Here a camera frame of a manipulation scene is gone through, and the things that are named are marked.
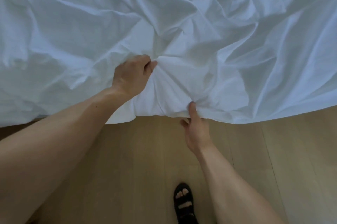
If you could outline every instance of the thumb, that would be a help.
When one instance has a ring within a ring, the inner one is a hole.
[[[144,68],[144,75],[149,77],[152,74],[154,68],[157,66],[157,64],[158,64],[157,61],[149,62]]]
[[[196,111],[196,103],[190,102],[188,105],[188,113],[190,114],[191,120],[200,119],[197,111]]]

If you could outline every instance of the hand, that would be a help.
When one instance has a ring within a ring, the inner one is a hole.
[[[180,120],[180,124],[185,129],[185,140],[188,148],[197,156],[205,147],[212,145],[209,134],[209,126],[206,119],[201,119],[196,111],[196,103],[188,105],[190,118],[189,123]]]
[[[148,55],[134,56],[117,66],[112,81],[112,88],[125,94],[130,100],[140,94],[149,80],[157,61],[151,61]]]

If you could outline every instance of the foot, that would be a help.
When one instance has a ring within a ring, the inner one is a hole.
[[[186,183],[181,183],[176,187],[173,201],[179,223],[187,216],[195,218],[192,191]]]

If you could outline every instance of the sandal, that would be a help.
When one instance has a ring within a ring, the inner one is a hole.
[[[183,196],[176,198],[176,195],[181,191],[181,193],[183,193],[183,189],[187,189],[188,193],[186,195],[183,194]],[[186,184],[186,183],[180,183],[175,191],[174,191],[174,195],[173,195],[173,202],[174,202],[174,209],[176,211],[176,215],[178,218],[178,222],[181,223],[182,218],[184,218],[185,216],[189,215],[189,218],[195,218],[196,221],[196,215],[194,213],[194,202],[193,202],[193,195],[192,195],[192,191],[191,188]],[[187,207],[183,207],[181,209],[179,209],[179,205],[183,205],[187,202],[191,202],[192,204],[190,206]]]

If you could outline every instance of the forearm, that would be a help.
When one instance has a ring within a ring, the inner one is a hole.
[[[283,223],[271,205],[234,170],[212,144],[197,156],[218,223]]]
[[[124,102],[118,92],[104,90],[0,141],[0,216],[15,211],[15,223],[29,217]]]

